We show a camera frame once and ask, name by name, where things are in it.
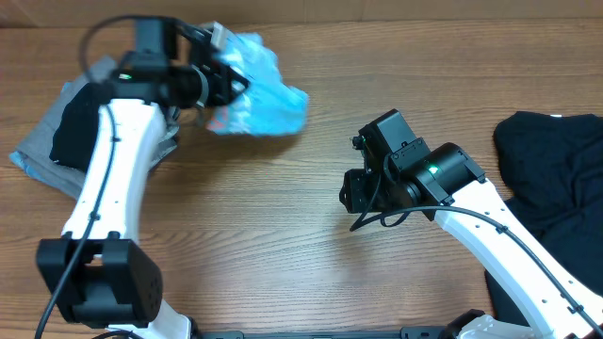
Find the light blue printed t-shirt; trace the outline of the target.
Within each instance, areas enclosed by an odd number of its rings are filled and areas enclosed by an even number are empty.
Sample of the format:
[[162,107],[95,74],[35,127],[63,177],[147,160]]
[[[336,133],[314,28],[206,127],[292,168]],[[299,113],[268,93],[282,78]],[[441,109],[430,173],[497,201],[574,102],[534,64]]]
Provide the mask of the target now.
[[250,81],[232,103],[219,106],[205,124],[217,135],[284,137],[307,123],[309,96],[284,83],[277,55],[257,33],[231,33],[218,60]]

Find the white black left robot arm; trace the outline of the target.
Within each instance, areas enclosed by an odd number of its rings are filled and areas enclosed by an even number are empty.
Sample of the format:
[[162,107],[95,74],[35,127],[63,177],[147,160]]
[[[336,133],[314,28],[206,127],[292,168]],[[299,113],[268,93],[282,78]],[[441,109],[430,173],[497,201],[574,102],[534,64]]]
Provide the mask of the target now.
[[48,308],[70,323],[103,338],[196,338],[196,322],[164,300],[160,269],[139,246],[142,196],[166,109],[228,105],[249,81],[216,59],[229,34],[219,23],[133,23],[134,49],[98,84],[98,132],[76,206],[36,262]]

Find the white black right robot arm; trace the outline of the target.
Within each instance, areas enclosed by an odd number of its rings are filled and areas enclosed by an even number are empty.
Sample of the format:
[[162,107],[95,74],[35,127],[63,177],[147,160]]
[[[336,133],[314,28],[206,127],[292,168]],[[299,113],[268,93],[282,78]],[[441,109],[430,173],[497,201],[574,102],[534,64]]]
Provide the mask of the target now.
[[358,217],[350,228],[423,213],[470,250],[527,321],[520,326],[470,310],[440,337],[601,337],[602,298],[529,233],[461,147],[448,142],[431,150],[397,109],[365,125],[351,143],[364,166],[345,173],[339,193]]

